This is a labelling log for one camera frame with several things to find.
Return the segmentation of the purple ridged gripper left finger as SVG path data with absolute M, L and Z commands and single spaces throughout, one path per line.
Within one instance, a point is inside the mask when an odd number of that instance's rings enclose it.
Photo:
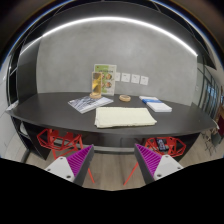
M 94 146 L 90 145 L 68 157 L 58 157 L 46 168 L 46 171 L 82 186 L 86 174 L 90 173 L 89 166 L 93 156 Z

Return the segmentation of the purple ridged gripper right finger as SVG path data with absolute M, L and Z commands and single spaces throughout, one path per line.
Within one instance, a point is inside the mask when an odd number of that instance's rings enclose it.
M 160 155 L 139 144 L 134 146 L 134 154 L 146 184 L 182 169 L 182 166 L 170 155 Z

